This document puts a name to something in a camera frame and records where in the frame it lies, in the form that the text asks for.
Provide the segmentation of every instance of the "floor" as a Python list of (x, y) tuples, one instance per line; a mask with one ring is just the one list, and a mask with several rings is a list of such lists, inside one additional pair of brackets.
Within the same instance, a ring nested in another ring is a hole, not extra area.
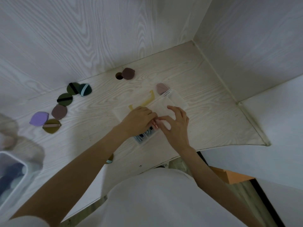
[[(135, 78), (117, 80), (115, 74), (125, 67), (135, 70)], [(155, 78), (177, 91), (189, 105), (186, 110), (190, 118), (188, 136), (196, 150), (232, 144), (264, 145), (197, 47), (187, 42), (81, 81), (89, 83), (93, 92), (85, 97), (74, 96), (67, 116), (61, 120), (62, 126), (55, 134), (48, 134), (28, 122), (37, 111), (50, 113), (66, 88), (36, 97), (25, 104), (1, 108), (0, 114), (18, 124), (22, 142), (13, 151), (29, 157), (39, 153), (43, 162), (40, 175), (6, 215), (13, 214), (55, 173), (117, 125), (119, 121), (113, 109)], [(152, 139), (157, 142), (150, 140), (142, 146), (133, 139), (124, 142), (115, 152), (114, 162), (102, 168), (66, 218), (104, 197), (124, 179), (178, 157), (161, 132), (154, 134)]]
[[(187, 165), (182, 160), (182, 158), (177, 158), (169, 162), (169, 168), (181, 170), (189, 175), (191, 175)], [(237, 183), (233, 185), (226, 184), (231, 191), (234, 192), (235, 195), (239, 199), (241, 199), (248, 208), (252, 211), (255, 217), (260, 221), (260, 223), (264, 227), (277, 227), (270, 213), (266, 209), (259, 195), (255, 191), (254, 187), (251, 185), (249, 181), (245, 181), (242, 183)], [(99, 206), (101, 206), (107, 197), (104, 196), (100, 200), (86, 207), (84, 210), (75, 214), (74, 216), (68, 218), (60, 224), (60, 227), (74, 227), (84, 218), (93, 213)]]

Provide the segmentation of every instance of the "yellow plastic strip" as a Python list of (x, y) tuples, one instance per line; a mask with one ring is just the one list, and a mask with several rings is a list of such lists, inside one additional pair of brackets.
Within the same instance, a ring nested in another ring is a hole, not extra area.
[[(141, 107), (147, 106), (150, 102), (152, 102), (152, 101), (154, 100), (154, 91), (153, 91), (153, 90), (150, 90), (149, 92), (150, 92), (150, 94), (151, 94), (151, 97), (150, 97), (148, 100), (146, 100), (145, 102), (143, 102), (143, 103), (140, 105)], [(129, 107), (129, 109), (130, 109), (131, 111), (134, 109), (133, 106), (132, 106), (132, 104), (129, 105), (128, 107)]]

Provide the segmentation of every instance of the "blue item in container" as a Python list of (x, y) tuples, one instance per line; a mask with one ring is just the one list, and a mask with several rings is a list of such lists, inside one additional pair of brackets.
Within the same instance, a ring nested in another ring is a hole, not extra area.
[(15, 178), (23, 175), (22, 174), (23, 166), (24, 165), (22, 163), (15, 163), (15, 164), (6, 168), (4, 175), (9, 176), (12, 179), (15, 179)]
[(2, 193), (10, 187), (11, 182), (14, 178), (4, 175), (0, 178), (0, 196)]

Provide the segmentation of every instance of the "plastic packaging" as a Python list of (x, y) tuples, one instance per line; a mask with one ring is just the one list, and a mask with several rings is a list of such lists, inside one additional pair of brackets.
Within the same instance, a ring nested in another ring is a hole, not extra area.
[[(165, 85), (165, 83), (162, 83), (157, 78), (146, 81), (142, 84), (141, 88), (137, 89), (133, 94), (126, 97), (122, 103), (113, 109), (113, 113), (120, 122), (132, 109), (138, 106), (148, 107), (150, 110), (156, 112), (158, 116), (169, 115), (173, 119), (175, 119), (175, 114), (173, 111), (167, 108), (168, 105), (180, 107), (183, 110), (188, 108), (188, 104), (184, 101), (184, 99), (182, 99), (176, 90), (169, 88), (167, 85)], [(157, 88), (157, 84), (161, 84), (161, 90), (159, 90), (159, 87)], [(163, 87), (165, 89), (165, 86), (168, 90), (163, 92), (162, 89)], [(171, 128), (168, 122), (163, 121), (163, 123), (167, 129)], [(153, 137), (152, 134), (157, 131), (158, 130), (150, 131), (149, 129), (140, 136), (134, 137), (134, 140), (140, 144), (146, 143), (150, 138)]]
[(37, 163), (0, 151), (0, 215), (18, 201), (40, 169)]

